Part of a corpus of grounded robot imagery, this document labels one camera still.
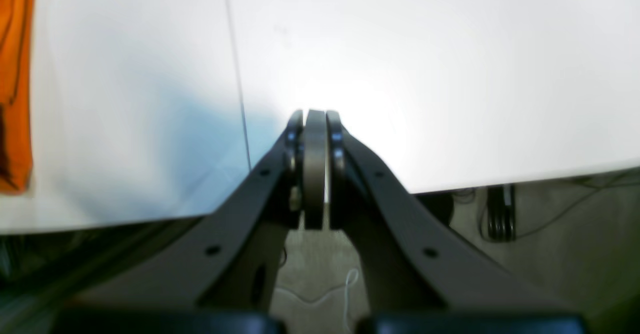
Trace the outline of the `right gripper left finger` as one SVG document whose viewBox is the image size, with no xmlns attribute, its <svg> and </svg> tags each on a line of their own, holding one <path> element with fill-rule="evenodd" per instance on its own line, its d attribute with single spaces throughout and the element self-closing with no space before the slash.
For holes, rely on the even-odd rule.
<svg viewBox="0 0 640 334">
<path fill-rule="evenodd" d="M 288 233 L 323 227 L 327 123 L 295 111 L 214 213 L 75 296 L 53 334 L 280 334 L 268 307 Z"/>
</svg>

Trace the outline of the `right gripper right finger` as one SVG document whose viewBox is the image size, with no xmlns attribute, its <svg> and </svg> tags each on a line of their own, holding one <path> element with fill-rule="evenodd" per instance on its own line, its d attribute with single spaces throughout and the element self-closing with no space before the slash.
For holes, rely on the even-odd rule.
<svg viewBox="0 0 640 334">
<path fill-rule="evenodd" d="M 356 334 L 585 334 L 582 316 L 514 277 L 430 213 L 326 114 L 330 225 L 359 254 L 370 315 Z"/>
</svg>

